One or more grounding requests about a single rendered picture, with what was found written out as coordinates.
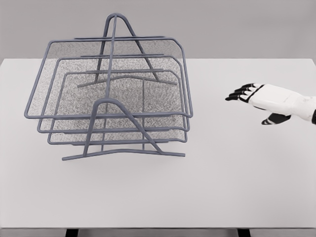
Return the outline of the small grey mesh tray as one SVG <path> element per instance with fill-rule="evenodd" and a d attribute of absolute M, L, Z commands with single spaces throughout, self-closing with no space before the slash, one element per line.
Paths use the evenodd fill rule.
<path fill-rule="evenodd" d="M 133 124 L 127 119 L 110 119 L 108 122 L 104 122 L 102 118 L 95 121 L 94 129 L 99 130 L 104 126 L 107 128 L 126 128 L 133 127 Z M 66 132 L 66 133 L 56 133 L 49 132 L 49 141 L 53 144 L 71 144 L 76 146 L 81 146 L 84 144 L 86 139 L 86 131 L 81 132 Z M 187 140 L 187 133 L 181 130 L 176 131 L 165 131 L 165 132 L 153 132 L 151 136 L 155 139 L 166 139 L 170 138 L 171 141 L 185 142 Z M 92 141 L 105 140 L 123 140 L 123 139 L 141 139 L 142 135 L 140 133 L 107 133 L 103 135 L 102 133 L 92 134 Z"/>

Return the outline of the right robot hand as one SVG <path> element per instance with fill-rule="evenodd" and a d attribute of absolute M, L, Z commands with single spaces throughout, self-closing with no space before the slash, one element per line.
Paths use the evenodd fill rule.
<path fill-rule="evenodd" d="M 262 125 L 276 125 L 288 121 L 294 114 L 294 104 L 303 96 L 295 91 L 271 84 L 249 83 L 234 90 L 226 101 L 241 101 L 257 109 L 271 112 Z"/>

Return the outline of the large grey mesh tray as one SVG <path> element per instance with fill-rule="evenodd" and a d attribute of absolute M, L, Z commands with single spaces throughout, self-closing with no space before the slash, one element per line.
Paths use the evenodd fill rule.
<path fill-rule="evenodd" d="M 185 121 L 193 109 L 183 48 L 168 37 L 53 40 L 24 115 L 50 121 Z"/>

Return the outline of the medium grey mesh tray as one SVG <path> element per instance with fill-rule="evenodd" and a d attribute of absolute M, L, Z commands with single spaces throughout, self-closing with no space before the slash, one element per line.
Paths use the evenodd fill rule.
<path fill-rule="evenodd" d="M 86 131 L 93 103 L 108 94 L 146 131 L 187 131 L 191 112 L 185 80 L 183 61 L 171 56 L 49 59 L 41 76 L 41 85 L 50 89 L 40 128 Z"/>

